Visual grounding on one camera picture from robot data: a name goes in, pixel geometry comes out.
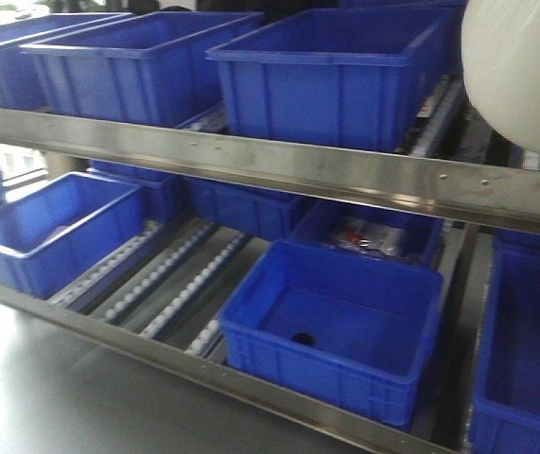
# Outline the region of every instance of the floor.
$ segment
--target floor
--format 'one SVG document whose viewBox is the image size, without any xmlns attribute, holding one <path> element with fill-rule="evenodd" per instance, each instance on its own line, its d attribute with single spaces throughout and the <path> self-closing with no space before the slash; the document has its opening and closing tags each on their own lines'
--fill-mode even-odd
<svg viewBox="0 0 540 454">
<path fill-rule="evenodd" d="M 0 453 L 170 452 L 362 451 L 0 305 Z"/>
</svg>

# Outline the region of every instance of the bin hole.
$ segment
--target bin hole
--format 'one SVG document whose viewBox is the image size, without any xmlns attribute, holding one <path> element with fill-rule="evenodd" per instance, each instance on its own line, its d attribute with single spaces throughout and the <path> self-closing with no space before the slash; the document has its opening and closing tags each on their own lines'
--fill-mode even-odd
<svg viewBox="0 0 540 454">
<path fill-rule="evenodd" d="M 297 333 L 291 339 L 295 342 L 307 345 L 309 347 L 313 347 L 314 345 L 316 345 L 316 340 L 309 333 Z"/>
</svg>

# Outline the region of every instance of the white round object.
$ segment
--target white round object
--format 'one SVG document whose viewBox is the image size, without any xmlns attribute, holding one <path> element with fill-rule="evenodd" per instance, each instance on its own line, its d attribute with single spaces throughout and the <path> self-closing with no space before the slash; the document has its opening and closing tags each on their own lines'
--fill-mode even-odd
<svg viewBox="0 0 540 454">
<path fill-rule="evenodd" d="M 540 0 L 470 0 L 462 61 L 467 93 L 485 120 L 540 153 Z"/>
</svg>

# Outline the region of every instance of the blue plastic bin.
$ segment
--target blue plastic bin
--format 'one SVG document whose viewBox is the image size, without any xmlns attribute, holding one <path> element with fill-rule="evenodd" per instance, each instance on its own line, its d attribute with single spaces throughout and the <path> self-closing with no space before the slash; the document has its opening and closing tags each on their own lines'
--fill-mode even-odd
<svg viewBox="0 0 540 454">
<path fill-rule="evenodd" d="M 475 454 L 540 453 L 540 256 L 496 251 L 473 403 Z"/>
<path fill-rule="evenodd" d="M 433 348 L 441 287 L 434 271 L 279 241 L 219 315 L 228 363 L 405 427 Z"/>
<path fill-rule="evenodd" d="M 147 219 L 156 220 L 158 222 L 169 222 L 189 206 L 187 185 L 179 175 L 161 172 L 165 176 L 164 179 L 155 182 L 126 175 L 114 175 L 112 173 L 99 171 L 95 168 L 89 169 L 89 173 L 102 176 L 108 180 L 116 180 L 142 186 L 144 217 Z"/>
<path fill-rule="evenodd" d="M 462 51 L 461 51 L 461 34 L 462 34 L 462 19 L 467 8 L 467 0 L 416 0 L 408 1 L 407 3 L 393 4 L 395 7 L 423 7 L 423 8 L 453 8 L 456 14 L 456 20 L 448 30 L 448 52 L 449 64 L 447 73 L 454 75 L 462 74 Z"/>
<path fill-rule="evenodd" d="M 307 197 L 267 191 L 255 193 L 246 186 L 186 178 L 190 199 L 198 216 L 273 241 L 286 238 L 303 218 Z"/>
<path fill-rule="evenodd" d="M 230 129 L 392 152 L 449 63 L 451 9 L 312 9 L 208 51 Z"/>
<path fill-rule="evenodd" d="M 51 14 L 0 25 L 0 107 L 34 110 L 46 105 L 34 62 L 21 44 L 130 17 L 124 13 Z"/>
<path fill-rule="evenodd" d="M 257 28 L 263 14 L 156 12 L 22 49 L 53 112 L 175 126 L 221 101 L 209 47 Z"/>
<path fill-rule="evenodd" d="M 139 186 L 67 174 L 0 208 L 0 284 L 47 299 L 143 227 Z"/>
<path fill-rule="evenodd" d="M 402 255 L 418 254 L 419 266 L 431 268 L 440 245 L 444 221 L 427 216 L 411 215 L 370 206 L 317 201 L 289 239 L 299 242 L 326 244 L 340 220 L 344 217 L 364 219 L 370 222 L 404 229 L 407 238 L 402 244 Z"/>
<path fill-rule="evenodd" d="M 126 177 L 136 178 L 138 180 L 146 180 L 148 182 L 161 182 L 166 180 L 166 177 L 171 175 L 168 172 L 161 172 L 152 168 L 144 168 L 138 166 L 128 166 L 126 164 L 108 163 L 106 161 L 89 161 L 91 167 L 102 172 L 112 173 L 115 175 L 123 175 Z"/>
<path fill-rule="evenodd" d="M 524 251 L 532 249 L 540 251 L 540 235 L 517 232 L 515 230 L 496 230 L 495 248 Z"/>
</svg>

